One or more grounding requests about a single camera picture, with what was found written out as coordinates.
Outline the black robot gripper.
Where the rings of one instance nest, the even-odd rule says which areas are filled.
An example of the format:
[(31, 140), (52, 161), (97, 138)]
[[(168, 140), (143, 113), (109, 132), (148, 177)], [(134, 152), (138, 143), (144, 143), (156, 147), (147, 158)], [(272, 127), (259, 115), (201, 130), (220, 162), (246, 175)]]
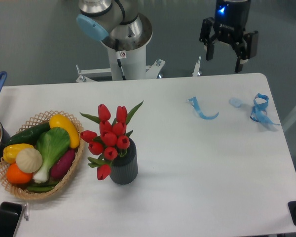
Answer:
[[(250, 5), (250, 0), (216, 1), (215, 16), (203, 20), (199, 37), (199, 41), (206, 47), (206, 61), (213, 59), (216, 39), (227, 44), (237, 42), (233, 46), (237, 56), (236, 73), (242, 71), (243, 65), (256, 56), (259, 32), (244, 34)], [(210, 36), (212, 27), (215, 33)]]

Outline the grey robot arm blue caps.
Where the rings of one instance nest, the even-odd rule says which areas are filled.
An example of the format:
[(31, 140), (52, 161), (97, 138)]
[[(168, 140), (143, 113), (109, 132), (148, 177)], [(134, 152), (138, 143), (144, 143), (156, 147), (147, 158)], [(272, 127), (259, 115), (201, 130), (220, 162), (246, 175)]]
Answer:
[[(203, 20), (199, 37), (207, 61), (213, 58), (217, 41), (231, 45), (235, 51), (237, 73), (256, 56), (259, 33), (245, 30), (250, 5), (249, 0), (216, 1), (215, 16)], [(81, 0), (78, 7), (79, 28), (115, 53), (145, 48), (152, 37), (151, 23), (138, 12), (136, 0)]]

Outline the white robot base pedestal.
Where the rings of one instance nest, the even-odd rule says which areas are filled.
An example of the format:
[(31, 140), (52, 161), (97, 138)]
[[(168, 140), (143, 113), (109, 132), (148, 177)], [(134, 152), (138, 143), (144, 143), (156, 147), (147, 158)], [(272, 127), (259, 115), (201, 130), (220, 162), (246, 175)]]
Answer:
[(151, 65), (146, 64), (146, 46), (134, 50), (120, 50), (107, 47), (110, 67), (104, 69), (80, 70), (76, 66), (76, 82), (95, 82), (106, 79), (137, 80), (160, 79), (166, 62), (160, 58)]

